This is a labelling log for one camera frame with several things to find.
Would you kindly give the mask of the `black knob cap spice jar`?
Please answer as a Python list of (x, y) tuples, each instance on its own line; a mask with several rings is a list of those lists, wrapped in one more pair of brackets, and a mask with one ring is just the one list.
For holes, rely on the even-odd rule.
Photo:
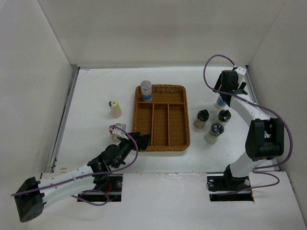
[(228, 121), (231, 119), (231, 113), (229, 110), (221, 110), (217, 115), (217, 122), (223, 126), (225, 126)]

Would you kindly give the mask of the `black cap seasoning jar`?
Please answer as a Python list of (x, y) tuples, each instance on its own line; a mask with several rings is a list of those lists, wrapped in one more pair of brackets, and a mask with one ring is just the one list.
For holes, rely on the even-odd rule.
[(200, 110), (197, 113), (197, 116), (196, 116), (196, 119), (193, 122), (193, 125), (197, 129), (203, 129), (203, 128), (205, 128), (208, 119), (209, 119), (209, 112), (208, 112), (208, 110), (206, 110), (206, 109)]

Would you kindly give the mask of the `yellow cap shaker bottle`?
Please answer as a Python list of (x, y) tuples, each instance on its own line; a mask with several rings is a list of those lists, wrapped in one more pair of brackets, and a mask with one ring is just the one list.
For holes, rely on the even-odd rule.
[(111, 100), (109, 101), (109, 107), (110, 107), (110, 114), (113, 118), (119, 118), (122, 115), (122, 110), (119, 106), (119, 103), (117, 100)]

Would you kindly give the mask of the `clear lid black grinder jar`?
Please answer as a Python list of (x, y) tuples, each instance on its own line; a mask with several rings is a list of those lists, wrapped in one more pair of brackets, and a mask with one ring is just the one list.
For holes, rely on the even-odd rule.
[(204, 136), (205, 141), (208, 144), (215, 144), (220, 135), (224, 133), (224, 126), (220, 123), (213, 123), (209, 132)]

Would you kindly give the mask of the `pink cap shaker bottle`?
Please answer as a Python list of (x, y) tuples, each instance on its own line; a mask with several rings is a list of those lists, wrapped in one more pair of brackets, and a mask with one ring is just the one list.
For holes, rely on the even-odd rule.
[(109, 133), (111, 135), (112, 138), (115, 138), (116, 136), (113, 134), (113, 128), (112, 127), (109, 127)]

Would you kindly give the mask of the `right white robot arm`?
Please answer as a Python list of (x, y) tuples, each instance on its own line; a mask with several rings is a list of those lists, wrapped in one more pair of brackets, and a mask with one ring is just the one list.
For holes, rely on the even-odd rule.
[(249, 126), (245, 152), (229, 164), (222, 182), (227, 191), (239, 191), (248, 187), (248, 175), (265, 161), (281, 156), (284, 152), (284, 124), (272, 118), (253, 104), (245, 91), (246, 83), (238, 82), (238, 73), (224, 70), (214, 89), (221, 99)]

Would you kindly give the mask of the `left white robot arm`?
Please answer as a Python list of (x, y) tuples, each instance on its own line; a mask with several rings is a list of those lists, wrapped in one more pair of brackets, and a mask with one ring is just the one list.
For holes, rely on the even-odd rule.
[(80, 168), (45, 180), (26, 179), (12, 196), (20, 222), (28, 222), (42, 214), (43, 210), (69, 196), (82, 192), (103, 191), (113, 172), (127, 168), (126, 157), (131, 151), (146, 150), (149, 134), (126, 133), (118, 144), (111, 144), (97, 157)]

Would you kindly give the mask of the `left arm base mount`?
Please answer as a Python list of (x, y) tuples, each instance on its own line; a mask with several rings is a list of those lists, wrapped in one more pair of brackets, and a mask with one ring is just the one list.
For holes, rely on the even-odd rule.
[(78, 197), (93, 203), (121, 202), (123, 187), (123, 174), (112, 174), (104, 182), (96, 185), (94, 190), (85, 194), (79, 193)]

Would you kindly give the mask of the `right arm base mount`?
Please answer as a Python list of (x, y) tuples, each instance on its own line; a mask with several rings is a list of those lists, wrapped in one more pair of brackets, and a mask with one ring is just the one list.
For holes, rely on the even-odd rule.
[(207, 175), (206, 187), (211, 202), (254, 201), (251, 190), (240, 191), (251, 188), (249, 177), (227, 182), (223, 174), (211, 173)]

